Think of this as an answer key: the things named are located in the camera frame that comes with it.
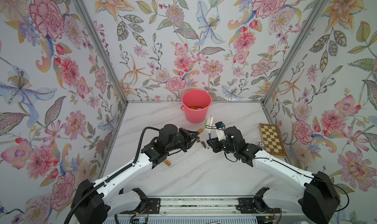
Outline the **white blue brush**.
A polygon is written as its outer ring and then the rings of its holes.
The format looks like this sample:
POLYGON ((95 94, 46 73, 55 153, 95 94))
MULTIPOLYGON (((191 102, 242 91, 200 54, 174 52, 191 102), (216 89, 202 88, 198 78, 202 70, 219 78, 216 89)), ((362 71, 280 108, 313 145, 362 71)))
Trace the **white blue brush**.
POLYGON ((212 123, 213 123, 213 117, 212 116, 209 116, 208 119, 207 119, 207 122, 206 122, 206 130, 208 132, 208 140, 211 140, 211 131, 212 131, 212 123))

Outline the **green hand rake wooden handle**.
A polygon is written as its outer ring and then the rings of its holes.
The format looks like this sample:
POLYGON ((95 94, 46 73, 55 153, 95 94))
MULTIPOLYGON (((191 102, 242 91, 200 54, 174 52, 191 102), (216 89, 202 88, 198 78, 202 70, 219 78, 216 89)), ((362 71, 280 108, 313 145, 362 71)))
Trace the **green hand rake wooden handle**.
POLYGON ((170 161, 168 161, 167 159, 166 160, 164 160, 164 163, 167 165, 167 166, 171 166, 171 162, 170 161))

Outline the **green trowel wooden handle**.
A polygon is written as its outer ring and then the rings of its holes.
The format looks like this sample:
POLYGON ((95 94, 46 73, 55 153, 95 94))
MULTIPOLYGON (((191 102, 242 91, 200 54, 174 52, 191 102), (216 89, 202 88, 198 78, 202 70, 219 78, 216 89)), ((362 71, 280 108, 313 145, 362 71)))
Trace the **green trowel wooden handle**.
POLYGON ((201 133, 206 129, 207 121, 208 121, 208 120, 205 120, 204 123, 203 123, 203 127, 197 130, 197 132, 198 132, 199 134, 201 134, 201 133))

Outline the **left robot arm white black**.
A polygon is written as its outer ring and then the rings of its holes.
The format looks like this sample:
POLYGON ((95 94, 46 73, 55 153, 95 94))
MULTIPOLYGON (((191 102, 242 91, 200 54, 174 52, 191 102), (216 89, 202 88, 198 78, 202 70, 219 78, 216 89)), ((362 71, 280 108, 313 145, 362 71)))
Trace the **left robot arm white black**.
POLYGON ((80 224, 102 224, 109 216, 140 211, 146 206, 147 196, 139 188, 123 194, 120 190, 163 163, 168 156, 187 152, 201 132, 202 129, 191 131, 172 124, 161 129, 144 128, 133 160, 108 176, 94 182, 86 179, 79 184, 64 222, 68 224, 75 217, 80 224))

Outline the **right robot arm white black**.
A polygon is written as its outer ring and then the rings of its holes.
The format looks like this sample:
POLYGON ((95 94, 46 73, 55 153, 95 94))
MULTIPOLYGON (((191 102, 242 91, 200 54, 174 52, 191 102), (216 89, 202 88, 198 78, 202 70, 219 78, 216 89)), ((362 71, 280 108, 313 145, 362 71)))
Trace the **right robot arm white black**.
POLYGON ((277 159, 263 150, 261 144, 247 143, 236 127, 225 128, 220 124, 206 129, 217 134, 207 141, 214 153, 232 154, 236 161, 278 179, 278 184, 262 187, 253 196, 263 209, 301 213, 315 224, 328 224, 335 213, 343 210, 337 192, 340 186, 333 184, 327 174, 313 174, 277 159))

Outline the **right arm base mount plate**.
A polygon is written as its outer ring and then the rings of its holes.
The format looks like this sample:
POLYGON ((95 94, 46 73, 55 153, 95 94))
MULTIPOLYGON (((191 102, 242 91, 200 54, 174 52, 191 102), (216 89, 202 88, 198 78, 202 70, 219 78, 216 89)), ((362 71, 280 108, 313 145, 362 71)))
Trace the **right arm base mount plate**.
POLYGON ((272 209, 269 208, 262 198, 238 198, 238 205, 236 209, 242 214, 280 214, 281 210, 278 208, 272 209))

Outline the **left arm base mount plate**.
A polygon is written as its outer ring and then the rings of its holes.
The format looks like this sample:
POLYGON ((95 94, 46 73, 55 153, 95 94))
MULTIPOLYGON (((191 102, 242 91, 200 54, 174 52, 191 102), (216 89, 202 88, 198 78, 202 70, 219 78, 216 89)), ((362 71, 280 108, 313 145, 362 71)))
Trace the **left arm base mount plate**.
POLYGON ((147 198, 143 199, 141 203, 134 209, 130 211, 123 211, 120 214, 159 214, 161 208, 160 198, 147 198))

